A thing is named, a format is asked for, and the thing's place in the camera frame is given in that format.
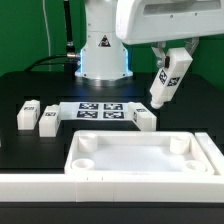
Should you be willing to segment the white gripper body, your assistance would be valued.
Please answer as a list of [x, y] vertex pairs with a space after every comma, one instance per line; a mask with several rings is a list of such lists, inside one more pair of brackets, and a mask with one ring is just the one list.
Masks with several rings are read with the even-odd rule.
[[116, 35], [133, 45], [224, 33], [224, 0], [118, 0]]

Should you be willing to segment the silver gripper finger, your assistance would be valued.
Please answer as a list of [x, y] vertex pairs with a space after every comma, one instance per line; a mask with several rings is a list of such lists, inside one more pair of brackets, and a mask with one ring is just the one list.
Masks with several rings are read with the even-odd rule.
[[199, 44], [199, 38], [198, 37], [193, 37], [193, 38], [187, 38], [185, 40], [185, 46], [184, 46], [184, 55], [186, 57], [192, 56], [197, 49], [197, 46]]
[[161, 68], [165, 65], [165, 52], [164, 49], [166, 47], [165, 42], [154, 42], [151, 44], [151, 48], [153, 53], [156, 56], [156, 64], [158, 68]]

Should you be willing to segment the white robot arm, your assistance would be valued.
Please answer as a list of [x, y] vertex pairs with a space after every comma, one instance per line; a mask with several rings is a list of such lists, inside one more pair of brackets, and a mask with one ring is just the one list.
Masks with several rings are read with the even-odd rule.
[[86, 43], [77, 79], [114, 85], [130, 79], [126, 45], [224, 33], [224, 0], [84, 0]]

